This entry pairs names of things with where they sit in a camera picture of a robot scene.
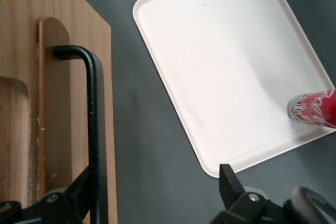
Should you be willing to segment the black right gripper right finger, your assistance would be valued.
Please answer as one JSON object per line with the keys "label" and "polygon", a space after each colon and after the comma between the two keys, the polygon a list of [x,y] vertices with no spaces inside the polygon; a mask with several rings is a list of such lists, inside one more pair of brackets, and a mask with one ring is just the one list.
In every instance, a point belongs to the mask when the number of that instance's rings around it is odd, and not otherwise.
{"label": "black right gripper right finger", "polygon": [[211,223],[286,223],[283,208],[246,191],[229,164],[219,166],[219,192],[225,209]]}

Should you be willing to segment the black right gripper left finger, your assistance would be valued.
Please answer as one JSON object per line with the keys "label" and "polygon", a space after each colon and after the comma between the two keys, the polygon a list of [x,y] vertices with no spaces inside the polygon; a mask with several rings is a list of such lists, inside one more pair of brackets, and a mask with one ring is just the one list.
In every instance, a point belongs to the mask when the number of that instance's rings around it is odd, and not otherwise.
{"label": "black right gripper left finger", "polygon": [[46,195],[23,210],[21,223],[83,223],[90,210],[89,168],[64,192]]}

